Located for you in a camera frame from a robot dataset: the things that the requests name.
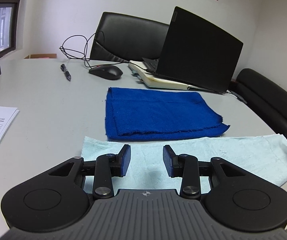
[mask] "table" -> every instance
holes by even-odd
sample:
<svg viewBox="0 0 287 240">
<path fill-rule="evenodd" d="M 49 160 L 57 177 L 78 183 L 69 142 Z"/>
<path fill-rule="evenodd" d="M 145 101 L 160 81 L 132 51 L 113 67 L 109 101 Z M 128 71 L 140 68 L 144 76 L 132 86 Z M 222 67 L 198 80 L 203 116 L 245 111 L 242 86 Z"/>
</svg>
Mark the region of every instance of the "table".
<svg viewBox="0 0 287 240">
<path fill-rule="evenodd" d="M 58 59 L 0 60 L 0 106 L 20 113 L 0 143 L 0 202 L 17 184 L 81 154 L 85 136 L 107 140 L 105 99 L 109 87 L 141 88 L 127 64 L 116 81 L 88 73 L 82 61 L 65 62 L 68 82 Z M 200 92 L 231 127 L 223 136 L 258 136 L 274 132 L 230 94 Z M 287 191 L 287 182 L 282 186 Z M 0 236 L 8 226 L 0 210 Z"/>
</svg>

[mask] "wall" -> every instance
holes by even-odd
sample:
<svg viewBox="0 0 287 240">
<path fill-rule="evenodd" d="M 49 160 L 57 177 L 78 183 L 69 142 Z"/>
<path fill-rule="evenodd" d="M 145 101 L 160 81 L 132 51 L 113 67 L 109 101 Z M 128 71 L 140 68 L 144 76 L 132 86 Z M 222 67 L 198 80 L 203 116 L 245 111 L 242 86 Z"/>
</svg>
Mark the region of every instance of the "wall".
<svg viewBox="0 0 287 240">
<path fill-rule="evenodd" d="M 111 11 L 169 24 L 175 6 L 180 6 L 220 26 L 244 43 L 238 68 L 250 53 L 262 0 L 38 0 L 34 9 L 31 51 L 64 55 L 59 46 L 71 35 L 90 37 L 102 12 Z M 84 40 L 67 43 L 83 50 Z"/>
<path fill-rule="evenodd" d="M 287 0 L 263 0 L 247 67 L 287 90 Z"/>
<path fill-rule="evenodd" d="M 35 0 L 20 0 L 16 31 L 16 50 L 6 54 L 2 59 L 22 59 L 31 54 L 32 20 Z"/>
</svg>

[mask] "black pen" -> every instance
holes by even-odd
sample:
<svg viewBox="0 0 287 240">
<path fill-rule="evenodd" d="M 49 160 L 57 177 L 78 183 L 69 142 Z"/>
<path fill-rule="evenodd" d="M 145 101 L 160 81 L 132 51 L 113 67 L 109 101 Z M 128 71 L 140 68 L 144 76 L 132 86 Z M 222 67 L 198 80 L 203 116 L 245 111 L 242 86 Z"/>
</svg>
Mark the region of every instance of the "black pen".
<svg viewBox="0 0 287 240">
<path fill-rule="evenodd" d="M 71 75 L 69 74 L 66 66 L 64 64 L 62 64 L 60 66 L 61 70 L 65 73 L 66 79 L 68 79 L 69 81 L 71 80 Z"/>
</svg>

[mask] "computer mouse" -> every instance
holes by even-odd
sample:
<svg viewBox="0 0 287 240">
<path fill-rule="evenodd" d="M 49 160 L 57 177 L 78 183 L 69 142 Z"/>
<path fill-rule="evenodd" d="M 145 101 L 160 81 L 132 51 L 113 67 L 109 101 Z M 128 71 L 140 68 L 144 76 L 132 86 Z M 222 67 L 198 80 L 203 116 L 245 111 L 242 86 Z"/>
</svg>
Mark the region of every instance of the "computer mouse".
<svg viewBox="0 0 287 240">
<path fill-rule="evenodd" d="M 115 65 L 99 65 L 91 68 L 89 73 L 109 80 L 119 79 L 123 74 L 120 68 Z"/>
</svg>

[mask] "folded blue cloth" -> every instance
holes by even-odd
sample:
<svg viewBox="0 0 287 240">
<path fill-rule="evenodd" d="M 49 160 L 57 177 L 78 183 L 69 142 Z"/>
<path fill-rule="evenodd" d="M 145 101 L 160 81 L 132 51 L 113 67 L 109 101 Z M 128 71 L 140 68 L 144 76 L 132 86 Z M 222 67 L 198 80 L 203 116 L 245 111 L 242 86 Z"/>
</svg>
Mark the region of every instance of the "folded blue cloth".
<svg viewBox="0 0 287 240">
<path fill-rule="evenodd" d="M 197 92 L 109 88 L 107 93 L 106 134 L 110 140 L 215 137 L 228 128 Z"/>
<path fill-rule="evenodd" d="M 168 177 L 162 159 L 162 149 L 169 144 L 174 152 L 196 156 L 209 162 L 221 157 L 253 174 L 281 186 L 287 181 L 287 139 L 280 134 L 257 137 L 200 138 L 184 141 L 132 143 L 131 161 L 125 177 L 113 177 L 115 193 L 119 188 L 167 189 L 179 192 L 181 178 Z M 102 142 L 85 137 L 82 157 L 85 161 L 121 150 L 123 143 Z M 210 190 L 208 177 L 201 177 L 201 191 Z M 92 191 L 93 177 L 87 177 L 85 191 Z"/>
</svg>

